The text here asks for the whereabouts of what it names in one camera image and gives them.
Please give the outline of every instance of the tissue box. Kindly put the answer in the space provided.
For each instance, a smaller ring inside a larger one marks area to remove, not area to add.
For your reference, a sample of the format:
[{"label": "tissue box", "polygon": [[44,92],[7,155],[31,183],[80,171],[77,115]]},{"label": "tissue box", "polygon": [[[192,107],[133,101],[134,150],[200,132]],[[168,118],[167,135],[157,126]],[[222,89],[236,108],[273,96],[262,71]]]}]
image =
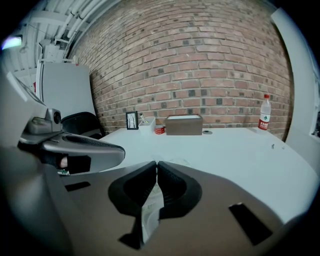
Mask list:
[{"label": "tissue box", "polygon": [[170,115],[164,121],[166,135],[202,135],[203,122],[198,114]]}]

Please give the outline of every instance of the brick wall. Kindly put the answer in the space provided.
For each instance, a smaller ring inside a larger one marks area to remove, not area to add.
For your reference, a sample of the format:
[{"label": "brick wall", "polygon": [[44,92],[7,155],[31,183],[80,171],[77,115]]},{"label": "brick wall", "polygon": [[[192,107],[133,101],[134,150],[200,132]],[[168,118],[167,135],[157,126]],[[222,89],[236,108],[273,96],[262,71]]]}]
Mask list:
[{"label": "brick wall", "polygon": [[274,10],[253,0],[122,1],[72,51],[90,68],[96,113],[106,131],[125,112],[201,114],[204,127],[256,127],[264,93],[269,130],[281,139],[293,83]]}]

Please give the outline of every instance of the light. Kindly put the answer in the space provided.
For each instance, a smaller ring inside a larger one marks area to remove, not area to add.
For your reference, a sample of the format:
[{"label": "light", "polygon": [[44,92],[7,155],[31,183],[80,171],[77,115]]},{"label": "light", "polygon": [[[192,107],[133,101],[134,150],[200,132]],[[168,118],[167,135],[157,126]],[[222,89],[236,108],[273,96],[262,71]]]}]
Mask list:
[{"label": "light", "polygon": [[10,36],[2,44],[1,49],[20,46],[22,44],[22,35]]}]

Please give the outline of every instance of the plastic bottle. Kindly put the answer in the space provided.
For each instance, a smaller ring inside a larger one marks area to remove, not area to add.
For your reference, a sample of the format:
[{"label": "plastic bottle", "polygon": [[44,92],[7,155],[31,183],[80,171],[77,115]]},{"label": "plastic bottle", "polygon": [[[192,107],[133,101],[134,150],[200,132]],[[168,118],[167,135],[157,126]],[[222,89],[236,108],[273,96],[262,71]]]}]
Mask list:
[{"label": "plastic bottle", "polygon": [[268,124],[270,121],[271,104],[270,104],[269,98],[270,98],[269,94],[264,95],[264,101],[262,102],[261,110],[260,110],[260,119],[259,119],[258,129],[262,134],[267,132]]}]

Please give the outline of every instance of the white desk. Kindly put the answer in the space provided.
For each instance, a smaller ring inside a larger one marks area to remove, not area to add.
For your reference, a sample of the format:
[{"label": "white desk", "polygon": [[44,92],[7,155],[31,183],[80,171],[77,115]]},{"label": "white desk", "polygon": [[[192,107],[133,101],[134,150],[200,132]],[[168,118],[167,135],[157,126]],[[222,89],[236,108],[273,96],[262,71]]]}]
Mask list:
[{"label": "white desk", "polygon": [[269,206],[286,223],[305,212],[319,178],[293,149],[257,128],[212,128],[211,135],[141,135],[119,129],[101,140],[125,149],[123,162],[109,170],[145,161],[168,161],[219,175],[238,184]]}]

